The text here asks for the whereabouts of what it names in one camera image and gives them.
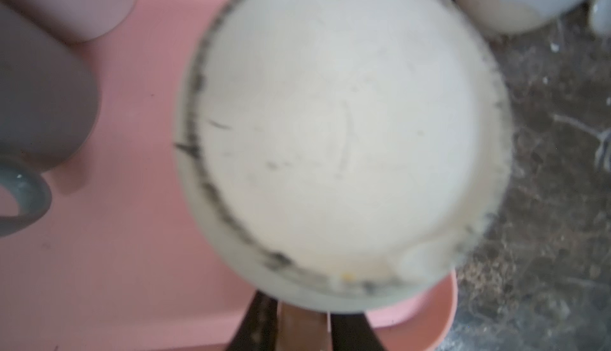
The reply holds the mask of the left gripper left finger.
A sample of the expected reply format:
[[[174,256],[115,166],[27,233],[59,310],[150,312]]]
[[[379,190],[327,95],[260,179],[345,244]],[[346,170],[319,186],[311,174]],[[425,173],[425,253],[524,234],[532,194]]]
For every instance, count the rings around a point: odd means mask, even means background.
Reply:
[[[257,291],[226,351],[275,351],[278,301]]]

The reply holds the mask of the beige mug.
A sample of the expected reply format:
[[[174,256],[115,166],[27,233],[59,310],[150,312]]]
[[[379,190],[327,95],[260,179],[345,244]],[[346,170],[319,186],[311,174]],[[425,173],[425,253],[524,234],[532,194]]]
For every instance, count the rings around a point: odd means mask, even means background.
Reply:
[[[224,263],[283,302],[356,313],[477,247],[512,131],[499,66],[452,0],[229,0],[189,63],[174,146]]]

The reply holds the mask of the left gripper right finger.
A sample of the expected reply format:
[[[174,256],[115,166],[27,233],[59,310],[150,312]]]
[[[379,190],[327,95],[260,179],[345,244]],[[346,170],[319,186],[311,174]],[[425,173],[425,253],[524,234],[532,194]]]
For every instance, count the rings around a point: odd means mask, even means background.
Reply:
[[[331,314],[333,351],[385,351],[364,313]]]

